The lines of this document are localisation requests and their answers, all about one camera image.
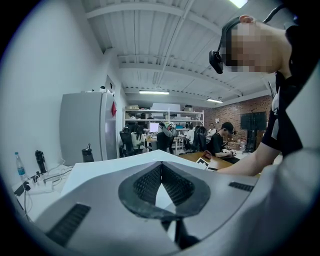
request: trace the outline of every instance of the computer monitor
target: computer monitor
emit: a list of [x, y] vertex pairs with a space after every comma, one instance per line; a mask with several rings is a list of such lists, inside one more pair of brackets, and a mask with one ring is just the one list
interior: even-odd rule
[[158, 126], [159, 126], [158, 122], [151, 122], [150, 123], [150, 133], [158, 132]]

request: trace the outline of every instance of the black t-shirt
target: black t-shirt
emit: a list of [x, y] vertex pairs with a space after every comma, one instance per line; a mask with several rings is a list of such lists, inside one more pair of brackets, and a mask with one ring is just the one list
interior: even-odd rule
[[262, 139], [263, 144], [282, 151], [283, 156], [302, 148], [301, 140], [286, 109], [303, 88], [319, 57], [317, 48], [309, 45], [310, 42], [306, 40], [307, 37], [299, 26], [289, 27], [285, 35], [292, 46], [289, 60], [292, 76], [285, 79], [280, 72], [276, 73], [277, 94], [272, 101], [268, 127]]
[[212, 135], [211, 140], [209, 142], [209, 151], [212, 155], [215, 155], [215, 153], [222, 152], [224, 146], [224, 139], [220, 136], [219, 133], [215, 133]]

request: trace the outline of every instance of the white refrigerator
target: white refrigerator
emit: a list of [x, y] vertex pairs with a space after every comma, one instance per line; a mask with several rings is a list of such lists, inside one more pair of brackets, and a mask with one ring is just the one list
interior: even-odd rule
[[65, 165], [82, 163], [82, 149], [91, 144], [94, 161], [117, 158], [116, 106], [107, 92], [64, 94], [60, 109], [60, 146]]

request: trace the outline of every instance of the black thermos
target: black thermos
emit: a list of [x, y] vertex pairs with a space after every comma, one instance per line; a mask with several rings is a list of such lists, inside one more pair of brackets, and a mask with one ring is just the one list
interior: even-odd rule
[[44, 157], [44, 153], [42, 151], [37, 150], [35, 152], [35, 159], [36, 162], [38, 163], [40, 172], [42, 174], [46, 173], [46, 167], [45, 167], [45, 157]]
[[82, 157], [83, 157], [83, 162], [88, 163], [88, 162], [94, 162], [94, 157], [92, 155], [92, 149], [90, 148], [90, 143], [88, 144], [88, 147], [85, 149], [82, 149]]

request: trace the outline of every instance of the ear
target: ear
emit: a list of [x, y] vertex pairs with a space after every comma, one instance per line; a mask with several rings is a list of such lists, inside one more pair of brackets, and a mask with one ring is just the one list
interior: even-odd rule
[[242, 15], [239, 17], [239, 21], [241, 23], [253, 23], [254, 22], [254, 18], [249, 16], [249, 15]]

